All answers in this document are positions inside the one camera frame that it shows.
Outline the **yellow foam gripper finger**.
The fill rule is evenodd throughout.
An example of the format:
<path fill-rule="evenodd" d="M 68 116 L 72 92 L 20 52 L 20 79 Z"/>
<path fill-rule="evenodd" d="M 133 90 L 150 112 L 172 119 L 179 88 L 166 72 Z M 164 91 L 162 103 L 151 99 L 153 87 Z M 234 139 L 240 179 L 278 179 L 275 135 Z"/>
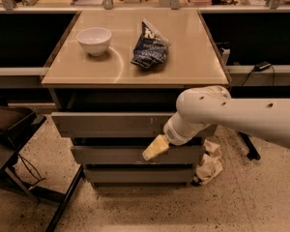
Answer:
<path fill-rule="evenodd" d="M 142 153 L 145 160 L 151 160 L 169 149 L 169 142 L 165 135 L 158 135 Z"/>

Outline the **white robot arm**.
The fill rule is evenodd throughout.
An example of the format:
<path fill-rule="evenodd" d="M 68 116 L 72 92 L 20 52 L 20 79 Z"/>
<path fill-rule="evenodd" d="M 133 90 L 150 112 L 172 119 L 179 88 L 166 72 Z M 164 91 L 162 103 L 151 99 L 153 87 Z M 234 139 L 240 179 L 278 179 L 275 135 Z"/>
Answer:
<path fill-rule="evenodd" d="M 170 146 L 184 145 L 211 125 L 269 141 L 290 149 L 290 99 L 233 99 L 221 86 L 191 88 L 176 100 L 176 113 L 163 133 L 142 153 L 151 160 Z"/>

